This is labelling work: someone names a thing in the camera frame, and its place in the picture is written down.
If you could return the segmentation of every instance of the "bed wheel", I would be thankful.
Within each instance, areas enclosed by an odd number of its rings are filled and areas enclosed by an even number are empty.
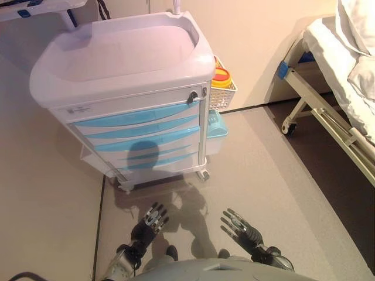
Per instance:
[[[282,123],[281,131],[284,135],[290,136],[294,133],[294,130],[296,127],[297,127],[297,123],[292,123],[287,117]]]

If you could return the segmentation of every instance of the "hospital bed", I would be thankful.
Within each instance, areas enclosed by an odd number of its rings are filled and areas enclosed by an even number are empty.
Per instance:
[[[295,70],[301,57],[312,53],[328,86],[332,89],[350,124]],[[310,113],[330,133],[375,187],[375,102],[360,96],[347,81],[359,54],[347,48],[336,33],[335,17],[320,18],[309,25],[294,42],[277,75],[301,97],[282,124],[290,135],[299,117]]]

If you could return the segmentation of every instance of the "wire basket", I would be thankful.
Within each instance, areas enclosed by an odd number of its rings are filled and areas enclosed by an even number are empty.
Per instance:
[[[221,60],[216,56],[219,62],[219,67],[225,68]],[[227,88],[215,88],[211,87],[211,97],[210,97],[210,109],[216,109],[222,111],[228,108],[234,93],[237,91],[237,86],[231,79],[231,83]]]

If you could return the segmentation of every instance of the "cart wheel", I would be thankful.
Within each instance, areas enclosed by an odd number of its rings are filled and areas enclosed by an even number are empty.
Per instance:
[[[118,181],[118,188],[123,190],[123,191],[126,191],[127,194],[130,193],[130,191],[132,191],[134,189],[134,183],[131,182],[131,181]]]
[[[197,172],[198,178],[201,181],[206,181],[210,178],[210,173],[206,169]]]
[[[204,172],[203,172],[203,177],[204,177],[204,180],[205,180],[205,181],[208,180],[208,179],[210,178],[210,174],[209,174],[209,172],[204,171]]]
[[[287,117],[282,123],[281,132],[286,136],[290,136],[294,133],[296,127],[297,123],[291,122]]]

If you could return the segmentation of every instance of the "white wall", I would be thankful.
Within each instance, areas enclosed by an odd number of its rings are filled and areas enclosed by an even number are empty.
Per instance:
[[[146,13],[147,2],[106,0],[113,17]],[[172,0],[150,2],[151,12],[173,7]],[[277,79],[274,87],[277,66],[297,34],[335,6],[336,0],[182,0],[238,86],[230,109],[296,97]]]

